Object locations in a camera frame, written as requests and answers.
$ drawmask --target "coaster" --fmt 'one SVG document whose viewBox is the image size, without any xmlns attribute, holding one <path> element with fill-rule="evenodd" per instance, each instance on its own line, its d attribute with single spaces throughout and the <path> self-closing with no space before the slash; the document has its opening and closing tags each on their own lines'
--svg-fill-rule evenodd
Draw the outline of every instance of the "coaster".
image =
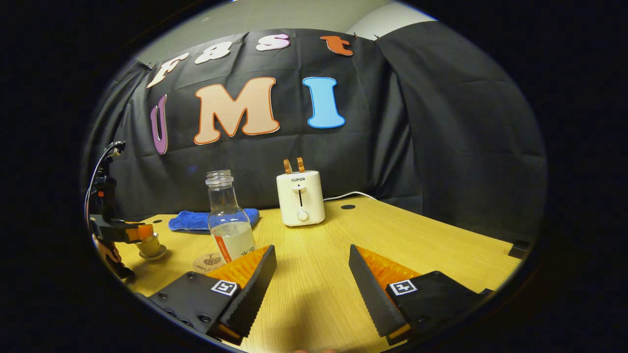
<svg viewBox="0 0 628 353">
<path fill-rule="evenodd" d="M 159 254 L 153 256 L 152 258 L 149 258 L 148 256 L 142 254 L 142 252 L 139 252 L 139 255 L 143 258 L 143 259 L 147 259 L 150 261 L 154 261 L 154 260 L 158 260 L 161 259 L 162 256 L 164 256 L 164 254 L 166 254 L 166 246 L 165 245 L 159 245 Z"/>
<path fill-rule="evenodd" d="M 220 253 L 211 253 L 199 256 L 192 263 L 192 271 L 198 273 L 210 273 L 225 264 Z"/>
</svg>

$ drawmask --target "blue towel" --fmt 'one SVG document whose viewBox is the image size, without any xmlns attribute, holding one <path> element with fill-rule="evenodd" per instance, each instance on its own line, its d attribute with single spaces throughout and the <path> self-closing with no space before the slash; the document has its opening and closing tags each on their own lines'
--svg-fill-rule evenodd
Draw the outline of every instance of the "blue towel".
<svg viewBox="0 0 628 353">
<path fill-rule="evenodd" d="M 259 219 L 259 211 L 256 209 L 244 209 L 244 212 L 249 216 L 251 227 L 254 226 Z M 208 216 L 209 212 L 181 211 L 168 222 L 168 228 L 174 232 L 209 233 Z"/>
</svg>

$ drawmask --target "blue letter i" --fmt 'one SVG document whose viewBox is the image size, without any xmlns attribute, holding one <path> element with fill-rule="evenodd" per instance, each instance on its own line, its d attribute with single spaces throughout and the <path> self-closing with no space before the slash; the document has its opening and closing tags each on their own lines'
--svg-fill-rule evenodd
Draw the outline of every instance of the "blue letter i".
<svg viewBox="0 0 628 353">
<path fill-rule="evenodd" d="M 343 126 L 345 118 L 338 114 L 333 86 L 336 80 L 329 77 L 308 77 L 303 84 L 310 88 L 312 97 L 312 117 L 308 125 L 317 129 L 330 129 Z"/>
</svg>

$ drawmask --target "table surface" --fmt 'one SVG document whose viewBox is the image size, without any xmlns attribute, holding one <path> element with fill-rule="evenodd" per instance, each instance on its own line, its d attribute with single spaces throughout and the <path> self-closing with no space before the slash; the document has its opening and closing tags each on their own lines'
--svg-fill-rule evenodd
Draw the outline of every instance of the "table surface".
<svg viewBox="0 0 628 353">
<path fill-rule="evenodd" d="M 241 346 L 233 345 L 248 352 L 381 352 L 394 347 L 378 336 L 355 284 L 349 269 L 351 244 L 419 273 L 441 271 L 475 292 L 498 289 L 520 262 L 508 256 L 511 243 L 367 197 L 325 202 L 327 218 L 318 225 L 290 228 L 279 209 L 259 213 L 253 235 L 257 247 L 275 245 L 277 270 L 251 333 Z M 136 273 L 135 281 L 126 283 L 132 291 L 150 296 L 193 271 L 198 257 L 218 251 L 210 235 L 170 231 L 168 221 L 174 217 L 144 220 L 153 223 L 168 249 L 159 260 L 147 261 L 135 245 L 117 243 L 123 263 Z"/>
</svg>

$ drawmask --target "black cloth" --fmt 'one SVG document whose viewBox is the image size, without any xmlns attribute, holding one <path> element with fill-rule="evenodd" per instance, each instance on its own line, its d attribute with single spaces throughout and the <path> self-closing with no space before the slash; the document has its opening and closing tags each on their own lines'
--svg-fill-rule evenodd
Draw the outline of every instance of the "black cloth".
<svg viewBox="0 0 628 353">
<path fill-rule="evenodd" d="M 258 39 L 278 33 L 290 36 L 289 46 L 256 49 Z M 325 35 L 349 41 L 346 48 L 354 54 L 330 51 L 320 39 Z M 204 49 L 224 41 L 233 43 L 228 55 L 194 64 Z M 231 170 L 241 207 L 278 207 L 275 178 L 284 173 L 283 160 L 296 166 L 296 158 L 303 157 L 306 169 L 320 172 L 324 197 L 361 191 L 498 239 L 535 235 L 547 177 L 534 116 L 499 66 L 444 25 L 412 24 L 377 41 L 323 30 L 264 30 L 186 52 L 189 56 L 149 89 L 163 62 L 152 70 L 132 63 L 93 118 L 84 153 L 89 174 L 104 146 L 127 141 L 111 164 L 121 217 L 206 212 L 205 172 L 221 169 Z M 279 130 L 245 135 L 245 115 L 233 137 L 215 124 L 220 139 L 195 144 L 200 115 L 195 92 L 221 84 L 235 99 L 256 77 L 276 80 L 271 102 Z M 307 124 L 312 116 L 310 89 L 302 84 L 307 77 L 337 81 L 343 126 Z M 149 115 L 165 94 L 169 142 L 159 155 Z"/>
</svg>

